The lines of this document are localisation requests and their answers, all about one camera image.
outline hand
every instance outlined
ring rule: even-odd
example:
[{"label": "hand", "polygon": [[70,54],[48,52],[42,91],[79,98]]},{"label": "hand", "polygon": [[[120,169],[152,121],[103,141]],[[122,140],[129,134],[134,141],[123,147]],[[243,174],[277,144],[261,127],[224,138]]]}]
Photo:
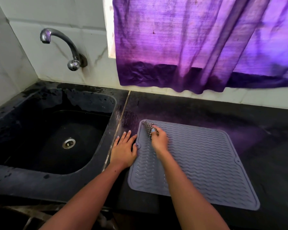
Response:
[{"label": "hand", "polygon": [[132,146],[132,142],[137,138],[137,135],[131,138],[130,135],[131,131],[128,131],[128,133],[124,132],[120,141],[118,136],[111,150],[110,163],[118,163],[123,169],[130,167],[137,157],[138,148],[135,143]]},{"label": "hand", "polygon": [[159,135],[157,135],[155,129],[151,130],[151,144],[157,154],[157,158],[162,159],[164,155],[169,154],[167,150],[168,137],[161,128],[156,125],[153,125],[153,127],[157,129]]}]

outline person's left hand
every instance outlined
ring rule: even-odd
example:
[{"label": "person's left hand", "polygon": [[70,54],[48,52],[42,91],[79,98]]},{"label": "person's left hand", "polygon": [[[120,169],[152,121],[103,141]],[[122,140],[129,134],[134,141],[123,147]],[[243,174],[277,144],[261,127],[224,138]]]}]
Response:
[{"label": "person's left hand", "polygon": [[130,138],[131,131],[124,132],[120,141],[119,136],[115,139],[113,148],[111,150],[110,163],[119,163],[123,166],[123,169],[130,167],[137,157],[137,146],[132,142],[137,138],[134,135]]}]

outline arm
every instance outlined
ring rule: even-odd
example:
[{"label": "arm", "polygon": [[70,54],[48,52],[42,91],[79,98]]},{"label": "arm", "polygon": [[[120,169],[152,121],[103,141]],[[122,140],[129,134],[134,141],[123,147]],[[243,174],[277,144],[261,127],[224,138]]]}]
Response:
[{"label": "arm", "polygon": [[84,188],[82,188],[60,211],[52,216],[40,229],[76,230],[91,229],[112,185],[120,172],[132,165],[137,156],[137,147],[130,138],[131,131],[124,132],[121,140],[116,138],[111,151],[109,166]]},{"label": "arm", "polygon": [[193,186],[167,150],[166,133],[157,126],[154,128],[159,132],[159,136],[153,129],[152,145],[164,167],[169,192],[181,228],[183,230],[229,230],[217,210]]}]

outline faucet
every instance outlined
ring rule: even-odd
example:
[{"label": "faucet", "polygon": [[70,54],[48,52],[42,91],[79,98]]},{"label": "faucet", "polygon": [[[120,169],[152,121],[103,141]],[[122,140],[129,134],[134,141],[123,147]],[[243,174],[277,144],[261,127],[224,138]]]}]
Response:
[{"label": "faucet", "polygon": [[72,51],[73,59],[67,63],[67,67],[69,68],[69,70],[76,71],[79,69],[79,67],[84,68],[85,66],[88,65],[88,60],[85,58],[85,56],[80,54],[78,52],[76,46],[74,45],[74,43],[70,40],[70,38],[67,37],[65,34],[63,34],[59,30],[56,30],[53,28],[43,29],[41,31],[41,34],[40,34],[40,39],[41,39],[42,43],[49,44],[50,43],[50,37],[52,35],[57,36],[57,37],[61,38],[62,40],[64,40],[68,44],[70,50]]}]

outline gray silicone mat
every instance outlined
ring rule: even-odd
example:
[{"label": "gray silicone mat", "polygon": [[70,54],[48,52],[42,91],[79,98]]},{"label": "gray silicone mat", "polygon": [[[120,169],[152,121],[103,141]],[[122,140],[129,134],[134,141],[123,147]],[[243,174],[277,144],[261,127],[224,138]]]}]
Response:
[{"label": "gray silicone mat", "polygon": [[[140,122],[138,157],[130,167],[131,189],[170,196],[164,169]],[[146,120],[168,135],[168,150],[194,186],[212,204],[258,210],[260,202],[226,132]]]}]

